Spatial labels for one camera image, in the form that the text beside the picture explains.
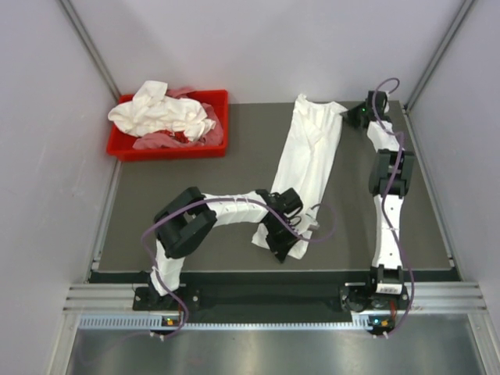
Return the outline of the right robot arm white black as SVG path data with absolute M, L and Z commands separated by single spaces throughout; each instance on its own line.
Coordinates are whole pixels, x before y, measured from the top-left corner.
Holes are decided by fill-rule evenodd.
M 366 303 L 382 309 L 405 295 L 400 243 L 402 207 L 413 176 L 415 154 L 405 149 L 405 135 L 393 128 L 386 113 L 388 94 L 369 91 L 365 101 L 345 112 L 343 120 L 366 131 L 375 150 L 368 189 L 376 210 L 376 243 Z

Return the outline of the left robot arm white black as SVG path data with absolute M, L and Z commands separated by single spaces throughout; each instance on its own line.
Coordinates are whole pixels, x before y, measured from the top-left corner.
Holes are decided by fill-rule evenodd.
M 152 228 L 144 233 L 155 235 L 156 246 L 147 307 L 166 310 L 175 305 L 184 260 L 215 227 L 262 224 L 266 245 L 282 263 L 292 247 L 305 240 L 297 230 L 302 209 L 302 200 L 292 188 L 283 193 L 257 189 L 243 195 L 209 195 L 197 187 L 186 189 L 156 214 Z

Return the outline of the white t shirt with print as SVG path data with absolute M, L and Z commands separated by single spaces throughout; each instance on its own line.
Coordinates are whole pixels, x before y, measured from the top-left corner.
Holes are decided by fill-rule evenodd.
M 291 126 L 280 157 L 271 191 L 283 193 L 293 188 L 299 195 L 305 211 L 323 201 L 327 182 L 341 140 L 342 118 L 346 111 L 336 102 L 315 103 L 300 94 L 295 100 Z M 298 225 L 298 232 L 306 239 L 312 231 Z

